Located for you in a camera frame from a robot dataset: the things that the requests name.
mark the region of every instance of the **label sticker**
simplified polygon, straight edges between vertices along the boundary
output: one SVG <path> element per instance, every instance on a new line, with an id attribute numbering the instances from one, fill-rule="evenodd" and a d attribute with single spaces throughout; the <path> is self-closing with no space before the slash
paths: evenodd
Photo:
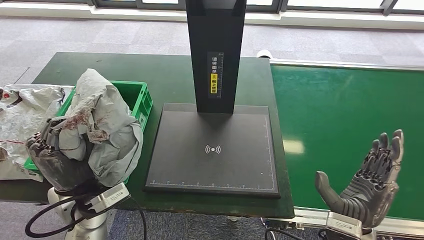
<path id="1" fill-rule="evenodd" d="M 207 53 L 207 96 L 210 99 L 220 99 L 223 85 L 224 53 L 209 51 Z"/>
<path id="2" fill-rule="evenodd" d="M 327 225 L 335 229 L 344 231 L 345 233 L 355 234 L 358 231 L 358 227 L 348 222 L 340 221 L 334 218 L 327 219 Z"/>

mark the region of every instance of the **red stain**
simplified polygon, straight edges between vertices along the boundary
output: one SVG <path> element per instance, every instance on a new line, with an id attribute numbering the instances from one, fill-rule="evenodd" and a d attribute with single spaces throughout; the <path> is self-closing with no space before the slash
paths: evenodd
<path id="1" fill-rule="evenodd" d="M 100 144 L 105 140 L 109 139 L 109 134 L 105 130 L 94 130 L 87 133 L 90 142 L 94 144 Z"/>
<path id="2" fill-rule="evenodd" d="M 22 141 L 12 141 L 12 140 L 0 140 L 0 143 L 25 144 Z"/>
<path id="3" fill-rule="evenodd" d="M 91 110 L 87 108 L 78 111 L 75 115 L 65 120 L 63 129 L 75 130 L 78 125 L 88 126 L 90 112 Z"/>

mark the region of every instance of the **black stand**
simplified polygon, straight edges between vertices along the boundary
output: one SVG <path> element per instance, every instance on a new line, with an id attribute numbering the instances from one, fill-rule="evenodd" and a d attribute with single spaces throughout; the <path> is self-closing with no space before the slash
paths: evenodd
<path id="1" fill-rule="evenodd" d="M 165 103 L 146 191 L 279 198 L 268 107 L 235 106 L 246 0 L 186 0 L 196 105 Z"/>

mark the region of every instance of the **black scanning platform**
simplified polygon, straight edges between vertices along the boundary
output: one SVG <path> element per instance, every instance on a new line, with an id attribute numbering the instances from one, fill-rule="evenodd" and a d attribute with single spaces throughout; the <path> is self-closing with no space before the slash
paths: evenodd
<path id="1" fill-rule="evenodd" d="M 229 114 L 165 103 L 145 190 L 280 198 L 274 161 L 267 106 Z"/>

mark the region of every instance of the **floor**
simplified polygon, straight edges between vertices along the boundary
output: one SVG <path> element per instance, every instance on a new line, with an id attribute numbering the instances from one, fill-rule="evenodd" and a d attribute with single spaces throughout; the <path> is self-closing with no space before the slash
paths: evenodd
<path id="1" fill-rule="evenodd" d="M 255 57 L 262 49 L 287 60 L 424 66 L 424 32 L 245 26 L 241 55 Z M 189 55 L 190 45 L 186 23 L 0 16 L 0 87 L 30 84 L 56 52 Z M 32 239 L 25 236 L 25 224 L 42 208 L 0 202 L 0 240 Z M 141 239 L 137 212 L 109 215 L 110 240 Z M 157 212 L 146 218 L 151 240 L 256 240 L 265 232 L 258 218 L 232 222 L 225 216 Z M 34 230 L 59 225 L 51 213 Z M 318 238 L 316 229 L 295 234 Z M 44 239 L 63 238 L 62 233 Z"/>

